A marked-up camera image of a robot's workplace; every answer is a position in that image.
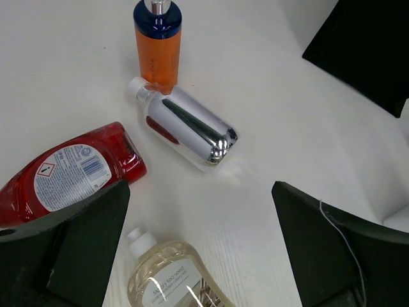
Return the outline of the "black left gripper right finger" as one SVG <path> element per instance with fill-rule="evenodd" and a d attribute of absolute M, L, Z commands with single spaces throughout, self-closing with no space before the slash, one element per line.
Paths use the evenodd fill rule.
<path fill-rule="evenodd" d="M 408 233 L 286 182 L 272 198 L 303 306 L 408 306 Z"/>

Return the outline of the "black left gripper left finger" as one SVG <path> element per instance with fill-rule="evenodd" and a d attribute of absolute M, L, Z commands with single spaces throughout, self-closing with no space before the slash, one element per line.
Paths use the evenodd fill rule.
<path fill-rule="evenodd" d="M 1 230 L 1 306 L 101 306 L 127 214 L 121 181 Z"/>

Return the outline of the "red dish soap bottle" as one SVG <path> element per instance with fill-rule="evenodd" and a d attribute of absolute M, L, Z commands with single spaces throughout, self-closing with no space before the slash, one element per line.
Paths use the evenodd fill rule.
<path fill-rule="evenodd" d="M 146 173 L 124 126 L 104 125 L 51 148 L 19 171 L 1 189 L 1 227 L 33 221 Z"/>

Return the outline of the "clear soap refill bottle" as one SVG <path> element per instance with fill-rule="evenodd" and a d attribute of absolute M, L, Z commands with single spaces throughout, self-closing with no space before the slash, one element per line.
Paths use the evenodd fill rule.
<path fill-rule="evenodd" d="M 137 265 L 129 277 L 131 306 L 223 307 L 234 303 L 210 275 L 196 249 L 180 240 L 159 243 L 136 228 L 127 235 Z"/>

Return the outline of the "orange bottle blue cap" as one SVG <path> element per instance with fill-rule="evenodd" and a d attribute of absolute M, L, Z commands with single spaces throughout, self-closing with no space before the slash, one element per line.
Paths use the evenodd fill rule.
<path fill-rule="evenodd" d="M 133 11 L 140 75 L 170 93 L 178 83 L 182 13 L 174 1 L 139 1 Z"/>

